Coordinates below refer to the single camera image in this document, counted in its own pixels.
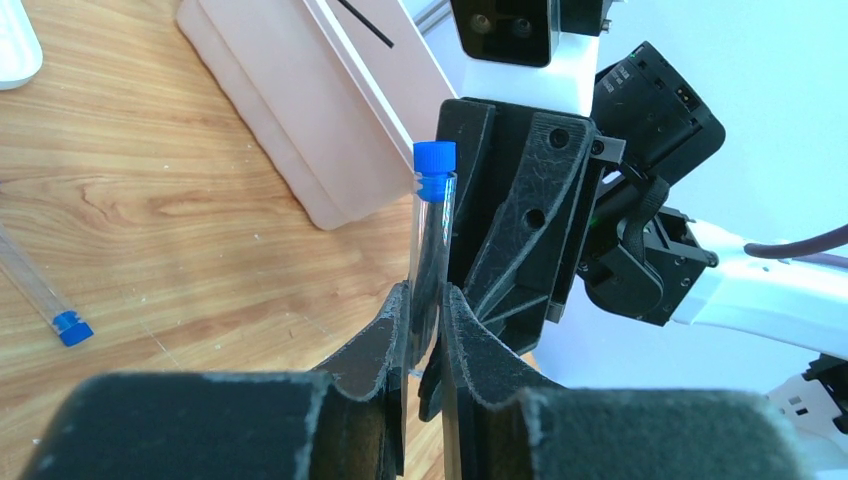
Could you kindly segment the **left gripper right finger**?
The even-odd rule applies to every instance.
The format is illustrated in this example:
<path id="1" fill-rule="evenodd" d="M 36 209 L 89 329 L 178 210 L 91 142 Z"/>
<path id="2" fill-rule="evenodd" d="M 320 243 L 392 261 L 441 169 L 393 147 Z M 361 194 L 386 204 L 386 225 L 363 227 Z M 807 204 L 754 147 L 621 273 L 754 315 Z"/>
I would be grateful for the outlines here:
<path id="1" fill-rule="evenodd" d="M 529 366 L 443 286 L 448 479 L 809 479 L 796 434 L 758 394 L 569 389 Z"/>

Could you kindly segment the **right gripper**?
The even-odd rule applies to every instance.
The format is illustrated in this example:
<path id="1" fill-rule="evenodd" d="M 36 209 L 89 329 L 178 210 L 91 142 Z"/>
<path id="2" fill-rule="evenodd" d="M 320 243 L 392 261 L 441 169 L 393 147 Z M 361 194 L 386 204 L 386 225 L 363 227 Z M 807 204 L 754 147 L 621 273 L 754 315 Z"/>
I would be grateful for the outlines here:
<path id="1" fill-rule="evenodd" d="M 624 209 L 588 220 L 594 122 L 495 112 L 488 103 L 446 100 L 436 134 L 457 147 L 448 278 L 463 286 L 478 320 L 527 353 L 550 306 L 564 304 L 579 277 L 601 310 L 667 324 L 696 280 L 719 264 L 696 240 L 694 220 L 664 206 L 670 184 L 654 177 Z"/>

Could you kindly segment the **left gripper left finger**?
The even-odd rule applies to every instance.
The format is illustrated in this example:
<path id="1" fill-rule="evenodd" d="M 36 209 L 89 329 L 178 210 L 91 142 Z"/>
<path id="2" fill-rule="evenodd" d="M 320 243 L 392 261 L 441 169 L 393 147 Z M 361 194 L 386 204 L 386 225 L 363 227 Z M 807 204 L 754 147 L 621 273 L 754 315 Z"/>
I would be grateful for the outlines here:
<path id="1" fill-rule="evenodd" d="M 308 371 L 114 372 L 60 405 L 26 479 L 393 479 L 409 286 Z"/>

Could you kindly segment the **black metal tripod stand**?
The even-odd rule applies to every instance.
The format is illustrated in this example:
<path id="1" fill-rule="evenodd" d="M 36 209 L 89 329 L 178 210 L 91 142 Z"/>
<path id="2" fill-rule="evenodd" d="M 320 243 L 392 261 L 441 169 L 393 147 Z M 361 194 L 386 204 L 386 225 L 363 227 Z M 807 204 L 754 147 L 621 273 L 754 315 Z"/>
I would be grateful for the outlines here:
<path id="1" fill-rule="evenodd" d="M 351 15 L 353 15 L 357 19 L 358 22 L 360 22 L 369 32 L 371 32 L 377 39 L 379 39 L 389 49 L 392 49 L 395 46 L 395 43 L 383 31 L 381 31 L 372 21 L 370 21 L 360 10 L 358 10 L 354 5 L 352 5 L 349 0 L 338 0 L 338 3 L 346 11 L 348 11 Z"/>

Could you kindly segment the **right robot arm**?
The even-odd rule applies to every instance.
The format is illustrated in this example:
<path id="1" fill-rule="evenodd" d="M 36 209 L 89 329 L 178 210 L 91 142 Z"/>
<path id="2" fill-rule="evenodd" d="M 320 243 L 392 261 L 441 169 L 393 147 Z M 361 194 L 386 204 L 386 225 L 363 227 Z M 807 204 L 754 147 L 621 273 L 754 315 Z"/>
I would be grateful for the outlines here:
<path id="1" fill-rule="evenodd" d="M 671 190 L 672 207 L 751 241 L 789 242 L 847 221 L 845 37 L 669 35 L 654 44 L 729 130 Z M 534 356 L 577 388 L 769 392 L 814 359 L 805 348 L 713 325 L 651 326 L 601 311 L 577 282 Z"/>

